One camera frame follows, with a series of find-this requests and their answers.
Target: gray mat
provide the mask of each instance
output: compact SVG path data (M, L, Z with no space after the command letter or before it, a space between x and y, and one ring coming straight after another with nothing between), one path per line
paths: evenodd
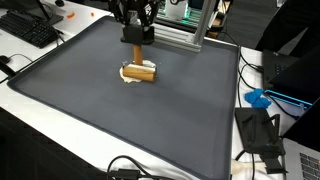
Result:
M120 42L120 29L102 18L8 85L201 179L228 179L237 48L144 46L159 78L126 84L119 68L133 50Z

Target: wire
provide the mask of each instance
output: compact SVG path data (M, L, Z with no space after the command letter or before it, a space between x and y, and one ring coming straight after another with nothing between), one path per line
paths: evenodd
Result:
M250 86L250 85L246 82L246 80L243 78L243 76L242 76L242 72L243 72L244 68L245 68L246 66L249 66L249 65L250 65L250 64L245 64L245 65L242 67L242 69L241 69L240 72L239 72L239 69L238 69L238 73L239 73L239 75L240 75L239 78L241 78L241 80L244 82L244 84L245 84L246 86L248 86L250 89L256 89L255 87Z
M248 61L243 57L243 54L241 52L241 48L240 48L240 57L241 59L244 61L244 63L248 64L252 69L260 72L260 73L263 73L263 67L262 66L258 66L258 65L255 65L255 64L250 64L248 63Z
M222 0L222 6L224 7L224 14L227 14L227 5L226 5L226 1ZM225 32L228 33L228 18L226 19L226 30ZM226 38L227 34L224 34L224 37L222 38L222 40L224 41L224 39Z
M234 160L239 161L239 159L241 158L241 156L242 156L245 152L246 152L245 150L242 150L242 151L236 156L236 158L235 158Z
M0 81L0 84L2 84L3 82L5 82L6 80L8 80L8 77L6 77L4 80Z
M227 32L220 32L220 33L226 34L226 35L232 40L232 42L233 42L235 45L239 46L239 44L230 36L229 33L227 33Z
M14 57L14 56L22 56L22 57L28 59L30 62L33 62L30 58L28 58L27 56L25 56L25 55L23 55L23 54L14 54L14 55L10 56L9 59L11 59L11 58Z
M51 27L53 28L54 32L55 32L55 33L56 33L56 35L57 35L56 43L57 43L57 47L59 47L59 46L60 46L60 45L59 45L59 38L60 38L60 35L59 35L58 31L57 31L53 26L51 26Z
M255 163L254 163L253 154L251 154L251 157L252 157L252 180L254 180L254 176L255 176L255 173L256 173L256 167L255 167Z
M242 105L241 105L241 99L240 99L240 76L239 76L239 79L238 79L238 101L239 101L239 107L242 108Z
M264 95L265 97L268 97L269 99L271 99L271 100L279 107L279 109L280 109L283 113L285 113L286 115L292 117L292 118L295 119L295 120L298 120L298 119L300 118L300 116L292 115L292 114L288 113L286 110L284 110L283 107L282 107L274 98L270 97L267 93L263 93L263 95Z
M139 170L141 170L141 171L145 174L145 175L140 175L140 178L152 178L152 179L173 180L173 179L168 178L168 177L153 176L153 175L151 175L151 174L148 173L146 170L144 170L144 169L140 166L140 164L139 164L135 159L133 159L133 158L130 157L130 156L126 156L126 155L121 155L121 156L115 157L115 158L109 163L109 166L108 166L108 169L107 169L107 173L110 172L112 164L113 164L116 160L122 159L122 158L131 161Z
M144 169L139 165L139 163L138 163L135 159L133 159L133 158L130 157L130 156L126 156L126 155L121 155L121 156L115 157L115 158L110 162L110 164L109 164L109 166L108 166L107 172L110 172L110 169L111 169L112 164L113 164L116 160L118 160L118 159L128 159L128 160L131 161L137 168L139 168L144 174L151 176L151 174L148 173L146 170L144 170Z
M150 176L150 175L141 175L142 178L151 178L151 179L163 179L163 180L174 180L171 178L163 177L163 176Z

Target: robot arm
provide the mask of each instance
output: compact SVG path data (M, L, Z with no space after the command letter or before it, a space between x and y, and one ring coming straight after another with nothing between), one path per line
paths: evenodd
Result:
M109 9L115 19L123 24L122 42L136 45L149 45L154 42L155 17L162 0L108 0ZM132 23L136 16L140 24Z

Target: desk surface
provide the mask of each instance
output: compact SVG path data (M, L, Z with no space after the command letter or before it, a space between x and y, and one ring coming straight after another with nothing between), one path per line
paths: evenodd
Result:
M52 5L58 14L61 14L65 19L54 25L57 29L64 32L66 40L72 38L77 33L81 32L87 26L95 22L102 16L109 15L109 12L73 4L65 1L65 6L57 8L54 6L54 0L47 0L48 4ZM67 19L66 15L74 12L76 16L72 19ZM0 15L4 14L5 10L0 9ZM55 43L47 46L44 49L38 49L29 45L4 31L0 30L0 54L10 56L16 53L26 55L33 60L43 56L47 52L56 47ZM261 64L261 53L242 48L243 56L247 61L253 64ZM9 66L14 70L18 70L29 64L23 57L15 56L9 63ZM262 87L261 75L250 68L246 68L243 76L249 84L254 87ZM6 76L0 72L0 80ZM243 83L240 85L240 94L243 96L250 89ZM123 141L120 141L113 136L110 136L92 126L82 123L70 116L67 116L57 110L49 108L39 102L31 100L21 94L11 90L6 83L0 84L0 106L12 113L25 123L34 127L38 131L50 137L52 140L58 142L66 149L75 153L92 165L106 169L109 162L118 155L128 155L147 167L147 170L154 175L167 175L176 179L197 179L187 172L184 172L171 164L152 156L138 148L135 148ZM250 105L242 99L242 105L249 107ZM285 109L293 114L301 113L298 108L287 104L281 104ZM294 122L287 115L279 112L279 109L272 105L268 108L269 114L280 113L282 117L280 131L284 132ZM239 132L236 123L233 125L233 144L232 157L234 158L243 149ZM251 156L245 154L241 161L250 162ZM126 160L116 161L114 167L117 168L132 168L132 164ZM252 171L246 170L233 176L233 179L249 179ZM257 179L282 179L282 175L266 175L265 171L256 172Z

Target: blue object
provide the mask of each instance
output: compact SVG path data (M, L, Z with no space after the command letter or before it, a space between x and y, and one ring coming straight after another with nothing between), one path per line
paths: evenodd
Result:
M244 95L244 99L251 104L253 108L267 109L271 102L267 98L261 98L262 89L255 89L253 92L249 92Z
M312 103L302 101L302 100L299 100L299 99L296 99L272 90L266 90L265 93L267 93L273 99L283 101L285 103L292 104L294 106L301 107L301 104L303 104L305 109L308 109L310 106L312 106Z

